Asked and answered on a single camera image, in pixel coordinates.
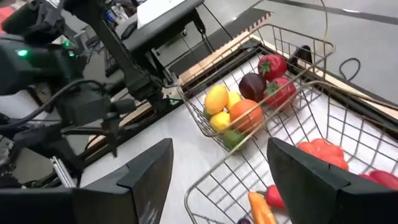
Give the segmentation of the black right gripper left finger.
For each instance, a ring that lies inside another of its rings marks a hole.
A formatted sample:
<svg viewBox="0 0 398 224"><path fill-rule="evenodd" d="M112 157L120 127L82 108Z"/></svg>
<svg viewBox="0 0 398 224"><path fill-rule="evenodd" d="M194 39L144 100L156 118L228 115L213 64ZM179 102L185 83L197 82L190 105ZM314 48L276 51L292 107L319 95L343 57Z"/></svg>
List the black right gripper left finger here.
<svg viewBox="0 0 398 224"><path fill-rule="evenodd" d="M1 189L0 224L159 224L173 161L164 138L83 188Z"/></svg>

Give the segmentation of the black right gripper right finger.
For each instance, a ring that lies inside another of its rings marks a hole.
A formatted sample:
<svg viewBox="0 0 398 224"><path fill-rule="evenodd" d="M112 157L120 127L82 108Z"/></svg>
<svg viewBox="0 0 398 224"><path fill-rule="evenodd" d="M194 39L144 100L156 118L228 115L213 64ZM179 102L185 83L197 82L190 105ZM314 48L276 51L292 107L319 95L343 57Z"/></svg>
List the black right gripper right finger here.
<svg viewBox="0 0 398 224"><path fill-rule="evenodd" d="M398 190L267 141L272 178L292 224L398 224Z"/></svg>

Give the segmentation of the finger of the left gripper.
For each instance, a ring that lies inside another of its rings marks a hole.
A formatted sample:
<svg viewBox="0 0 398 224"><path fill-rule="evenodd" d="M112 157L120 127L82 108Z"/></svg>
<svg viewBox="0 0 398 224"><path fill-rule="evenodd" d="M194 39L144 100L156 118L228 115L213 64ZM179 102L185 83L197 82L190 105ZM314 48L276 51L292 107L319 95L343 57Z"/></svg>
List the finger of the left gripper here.
<svg viewBox="0 0 398 224"><path fill-rule="evenodd" d="M113 157L117 157L118 132L119 132L119 115L117 113L108 113L104 119L104 130L107 131L106 140L108 142L108 150Z"/></svg>
<svg viewBox="0 0 398 224"><path fill-rule="evenodd" d="M111 112L118 114L131 113L136 110L136 104L133 99L121 99L111 103Z"/></svg>

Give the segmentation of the red chili pepper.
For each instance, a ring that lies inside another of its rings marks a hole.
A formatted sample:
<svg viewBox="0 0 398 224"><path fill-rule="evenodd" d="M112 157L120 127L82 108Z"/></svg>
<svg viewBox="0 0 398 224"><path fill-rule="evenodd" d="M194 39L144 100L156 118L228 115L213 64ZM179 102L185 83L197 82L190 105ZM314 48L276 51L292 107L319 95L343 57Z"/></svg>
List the red chili pepper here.
<svg viewBox="0 0 398 224"><path fill-rule="evenodd" d="M275 185L271 185L267 189L265 198L268 205L275 208L285 209L282 197L280 196L280 193Z"/></svg>

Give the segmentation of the red bell pepper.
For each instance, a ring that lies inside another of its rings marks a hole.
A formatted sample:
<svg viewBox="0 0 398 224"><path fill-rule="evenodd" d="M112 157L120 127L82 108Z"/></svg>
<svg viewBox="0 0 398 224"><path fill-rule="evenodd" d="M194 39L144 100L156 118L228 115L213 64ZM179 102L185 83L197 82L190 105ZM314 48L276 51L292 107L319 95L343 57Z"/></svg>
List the red bell pepper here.
<svg viewBox="0 0 398 224"><path fill-rule="evenodd" d="M377 184L381 184L389 189L398 190L398 177L386 171L373 170L369 174L360 174L359 176Z"/></svg>

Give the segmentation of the large yellow lemon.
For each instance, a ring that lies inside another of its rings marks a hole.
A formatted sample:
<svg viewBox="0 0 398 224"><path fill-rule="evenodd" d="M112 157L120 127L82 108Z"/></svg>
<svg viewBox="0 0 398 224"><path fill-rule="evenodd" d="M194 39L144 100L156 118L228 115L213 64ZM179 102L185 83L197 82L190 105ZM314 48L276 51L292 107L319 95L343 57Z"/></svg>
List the large yellow lemon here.
<svg viewBox="0 0 398 224"><path fill-rule="evenodd" d="M225 85L215 85L205 97L205 111L213 115L224 110L228 104L228 89Z"/></svg>

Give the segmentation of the small yellow lemon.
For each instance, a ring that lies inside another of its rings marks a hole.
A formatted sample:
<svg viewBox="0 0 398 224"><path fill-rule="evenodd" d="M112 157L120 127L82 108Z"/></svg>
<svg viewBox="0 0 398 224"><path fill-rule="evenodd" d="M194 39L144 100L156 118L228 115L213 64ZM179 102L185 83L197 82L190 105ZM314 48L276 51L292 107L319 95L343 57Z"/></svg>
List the small yellow lemon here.
<svg viewBox="0 0 398 224"><path fill-rule="evenodd" d="M225 128L227 128L230 125L230 123L231 123L230 115L225 111L221 111L217 114L214 114L210 118L210 125L217 132L220 132Z"/></svg>
<svg viewBox="0 0 398 224"><path fill-rule="evenodd" d="M239 101L242 100L241 95L237 91L229 91L228 92L228 103L226 105L226 109L228 111L231 110L231 108Z"/></svg>

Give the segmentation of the orange fruit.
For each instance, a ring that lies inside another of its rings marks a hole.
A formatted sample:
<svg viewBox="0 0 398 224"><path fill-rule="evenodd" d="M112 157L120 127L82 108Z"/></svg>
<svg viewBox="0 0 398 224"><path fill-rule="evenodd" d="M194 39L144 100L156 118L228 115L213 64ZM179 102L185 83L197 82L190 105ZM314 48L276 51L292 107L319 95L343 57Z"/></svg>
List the orange fruit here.
<svg viewBox="0 0 398 224"><path fill-rule="evenodd" d="M255 106L257 106L257 103L248 99L235 103L229 111L230 120L233 123L232 127L242 133L250 133L258 124L261 124L264 120L261 107L256 107L241 117Z"/></svg>

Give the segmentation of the red strawberry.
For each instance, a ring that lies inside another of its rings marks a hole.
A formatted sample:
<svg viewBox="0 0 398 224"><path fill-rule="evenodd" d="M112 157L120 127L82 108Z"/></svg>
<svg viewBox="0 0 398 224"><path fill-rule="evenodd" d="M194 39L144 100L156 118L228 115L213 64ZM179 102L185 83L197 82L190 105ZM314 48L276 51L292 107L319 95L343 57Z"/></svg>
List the red strawberry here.
<svg viewBox="0 0 398 224"><path fill-rule="evenodd" d="M284 76L287 71L287 63L279 54L263 55L257 64L257 71L260 76L271 82Z"/></svg>
<svg viewBox="0 0 398 224"><path fill-rule="evenodd" d="M272 108L280 107L296 92L295 85L288 78L279 77L271 81L264 91L265 104Z"/></svg>

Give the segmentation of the dark red plum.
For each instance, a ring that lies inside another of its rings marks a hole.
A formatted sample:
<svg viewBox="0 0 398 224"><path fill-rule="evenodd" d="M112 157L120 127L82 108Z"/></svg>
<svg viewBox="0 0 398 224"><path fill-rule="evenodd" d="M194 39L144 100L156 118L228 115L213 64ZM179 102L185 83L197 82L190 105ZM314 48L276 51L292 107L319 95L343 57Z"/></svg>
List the dark red plum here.
<svg viewBox="0 0 398 224"><path fill-rule="evenodd" d="M263 100L267 83L264 77L256 73L247 73L239 82L239 91L245 99L255 102Z"/></svg>

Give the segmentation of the silver aluminium extrusion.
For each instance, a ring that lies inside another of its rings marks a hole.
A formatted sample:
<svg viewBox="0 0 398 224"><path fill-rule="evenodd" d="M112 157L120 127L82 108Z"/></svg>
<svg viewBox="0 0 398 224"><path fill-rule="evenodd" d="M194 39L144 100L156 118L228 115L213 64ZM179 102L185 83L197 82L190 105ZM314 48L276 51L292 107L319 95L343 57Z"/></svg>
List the silver aluminium extrusion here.
<svg viewBox="0 0 398 224"><path fill-rule="evenodd" d="M76 184L69 174L63 161L55 156L51 157L50 161L62 185L66 188L75 188Z"/></svg>

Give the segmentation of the orange bell pepper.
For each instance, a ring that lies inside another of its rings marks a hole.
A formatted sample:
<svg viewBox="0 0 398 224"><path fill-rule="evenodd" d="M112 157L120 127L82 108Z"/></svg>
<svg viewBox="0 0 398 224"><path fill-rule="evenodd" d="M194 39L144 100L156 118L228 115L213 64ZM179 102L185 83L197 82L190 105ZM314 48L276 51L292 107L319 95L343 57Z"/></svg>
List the orange bell pepper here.
<svg viewBox="0 0 398 224"><path fill-rule="evenodd" d="M317 138L310 142L300 142L297 144L297 148L315 156L318 159L321 159L341 169L349 171L349 165L344 160L342 148L327 142L323 138Z"/></svg>

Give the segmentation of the long orange pepper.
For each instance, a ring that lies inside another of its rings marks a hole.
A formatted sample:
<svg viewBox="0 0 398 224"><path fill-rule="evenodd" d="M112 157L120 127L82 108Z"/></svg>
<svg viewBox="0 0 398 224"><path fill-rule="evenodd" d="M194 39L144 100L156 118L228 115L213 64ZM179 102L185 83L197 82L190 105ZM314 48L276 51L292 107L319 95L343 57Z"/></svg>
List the long orange pepper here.
<svg viewBox="0 0 398 224"><path fill-rule="evenodd" d="M249 192L248 199L254 224L277 224L265 198L257 192Z"/></svg>

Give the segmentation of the black desk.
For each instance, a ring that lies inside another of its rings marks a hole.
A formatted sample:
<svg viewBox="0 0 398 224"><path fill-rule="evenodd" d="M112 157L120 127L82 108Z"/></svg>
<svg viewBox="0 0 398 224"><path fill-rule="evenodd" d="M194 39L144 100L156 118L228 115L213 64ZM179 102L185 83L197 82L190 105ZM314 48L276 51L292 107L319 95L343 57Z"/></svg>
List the black desk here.
<svg viewBox="0 0 398 224"><path fill-rule="evenodd" d="M188 23L201 21L197 7L203 2L204 0L185 0L144 27L137 28L123 40L123 44L133 55L144 54L164 45L179 34ZM118 25L116 33L121 35L126 27L134 22L137 23L137 13Z"/></svg>

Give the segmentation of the white paper sheet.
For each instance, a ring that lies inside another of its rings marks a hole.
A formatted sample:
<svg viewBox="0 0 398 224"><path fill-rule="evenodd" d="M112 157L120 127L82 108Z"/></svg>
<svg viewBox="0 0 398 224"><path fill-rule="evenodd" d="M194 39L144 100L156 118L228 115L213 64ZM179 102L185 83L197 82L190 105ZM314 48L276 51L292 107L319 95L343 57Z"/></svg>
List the white paper sheet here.
<svg viewBox="0 0 398 224"><path fill-rule="evenodd" d="M185 0L146 0L137 7L137 28L140 29Z"/></svg>

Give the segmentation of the black table clamp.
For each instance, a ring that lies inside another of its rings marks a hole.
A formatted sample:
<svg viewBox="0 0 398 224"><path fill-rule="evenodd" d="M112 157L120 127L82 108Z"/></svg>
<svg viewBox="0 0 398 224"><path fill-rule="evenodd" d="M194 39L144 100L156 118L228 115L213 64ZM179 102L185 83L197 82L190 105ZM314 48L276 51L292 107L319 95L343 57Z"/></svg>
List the black table clamp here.
<svg viewBox="0 0 398 224"><path fill-rule="evenodd" d="M311 48L308 45L303 45L297 48L296 51L290 56L287 62L289 68L296 67L299 60L303 60L308 63L313 62Z"/></svg>

